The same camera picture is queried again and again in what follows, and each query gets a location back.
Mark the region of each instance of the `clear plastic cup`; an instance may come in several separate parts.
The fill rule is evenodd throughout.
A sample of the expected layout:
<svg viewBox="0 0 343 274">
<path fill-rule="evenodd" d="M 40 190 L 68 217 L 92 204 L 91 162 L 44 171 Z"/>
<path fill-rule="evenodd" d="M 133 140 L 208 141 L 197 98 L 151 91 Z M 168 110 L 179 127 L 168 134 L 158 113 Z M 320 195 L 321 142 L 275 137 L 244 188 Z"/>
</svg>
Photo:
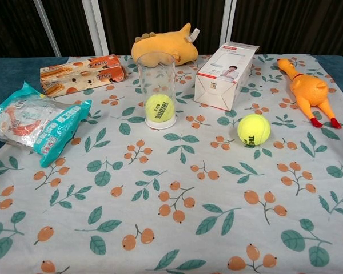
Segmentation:
<svg viewBox="0 0 343 274">
<path fill-rule="evenodd" d="M 171 127 L 177 120 L 174 57 L 162 52 L 146 53 L 137 64 L 146 124 L 159 130 Z"/>
</svg>

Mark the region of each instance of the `plush toy tag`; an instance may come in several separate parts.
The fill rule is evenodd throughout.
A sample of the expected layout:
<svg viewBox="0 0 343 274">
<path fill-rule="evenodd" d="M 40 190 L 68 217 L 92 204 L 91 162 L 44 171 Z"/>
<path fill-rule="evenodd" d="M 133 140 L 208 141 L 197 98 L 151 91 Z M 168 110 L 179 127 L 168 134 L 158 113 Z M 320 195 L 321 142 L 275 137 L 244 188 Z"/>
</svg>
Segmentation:
<svg viewBox="0 0 343 274">
<path fill-rule="evenodd" d="M 189 42 L 194 42 L 194 40 L 196 40 L 197 36 L 200 34 L 200 30 L 195 28 L 194 31 L 189 34 L 189 36 L 186 37 L 186 39 L 189 41 Z"/>
</svg>

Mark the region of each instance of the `cup base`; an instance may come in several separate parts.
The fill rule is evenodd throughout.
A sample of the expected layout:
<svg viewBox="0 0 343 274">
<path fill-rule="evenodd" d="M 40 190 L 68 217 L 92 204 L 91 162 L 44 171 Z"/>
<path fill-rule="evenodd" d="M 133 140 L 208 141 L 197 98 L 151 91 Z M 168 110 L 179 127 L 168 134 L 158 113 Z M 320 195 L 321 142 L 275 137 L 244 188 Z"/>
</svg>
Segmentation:
<svg viewBox="0 0 343 274">
<path fill-rule="evenodd" d="M 145 123 L 151 127 L 154 128 L 156 130 L 164 130 L 166 128 L 171 127 L 173 124 L 175 124 L 177 121 L 177 116 L 174 114 L 173 117 L 171 117 L 169 120 L 165 121 L 165 122 L 153 122 L 151 120 L 149 120 L 148 118 L 145 119 Z"/>
</svg>

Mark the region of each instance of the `stuffed toy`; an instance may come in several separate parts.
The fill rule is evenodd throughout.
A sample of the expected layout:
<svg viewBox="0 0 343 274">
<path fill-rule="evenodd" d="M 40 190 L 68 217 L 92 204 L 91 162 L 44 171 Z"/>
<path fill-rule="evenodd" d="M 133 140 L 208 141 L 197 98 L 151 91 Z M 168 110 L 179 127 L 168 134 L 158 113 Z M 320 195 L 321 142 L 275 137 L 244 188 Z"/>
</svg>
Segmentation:
<svg viewBox="0 0 343 274">
<path fill-rule="evenodd" d="M 187 23 L 180 31 L 169 33 L 144 33 L 141 37 L 135 38 L 135 43 L 132 46 L 132 58 L 137 62 L 138 58 L 146 53 L 164 52 L 171 54 L 176 66 L 186 62 L 196 60 L 198 51 L 193 45 L 193 41 L 197 37 L 199 30 L 195 29 L 190 35 L 190 23 Z M 149 60 L 148 66 L 157 65 L 159 60 Z"/>
<path fill-rule="evenodd" d="M 322 124 L 311 112 L 311 106 L 320 108 L 334 128 L 341 128 L 328 99 L 328 85 L 320 78 L 298 72 L 287 59 L 278 59 L 278 67 L 287 73 L 291 79 L 290 89 L 296 97 L 297 104 L 302 112 L 310 119 L 315 127 Z"/>
</svg>

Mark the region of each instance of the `white box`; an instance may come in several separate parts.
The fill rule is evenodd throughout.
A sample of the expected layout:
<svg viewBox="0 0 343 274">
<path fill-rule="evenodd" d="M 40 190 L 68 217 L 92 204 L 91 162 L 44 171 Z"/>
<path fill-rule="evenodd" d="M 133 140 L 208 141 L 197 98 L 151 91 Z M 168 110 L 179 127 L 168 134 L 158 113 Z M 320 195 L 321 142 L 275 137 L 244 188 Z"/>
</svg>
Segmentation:
<svg viewBox="0 0 343 274">
<path fill-rule="evenodd" d="M 258 48 L 234 42 L 223 44 L 197 72 L 194 100 L 230 111 L 237 91 L 249 77 Z"/>
</svg>

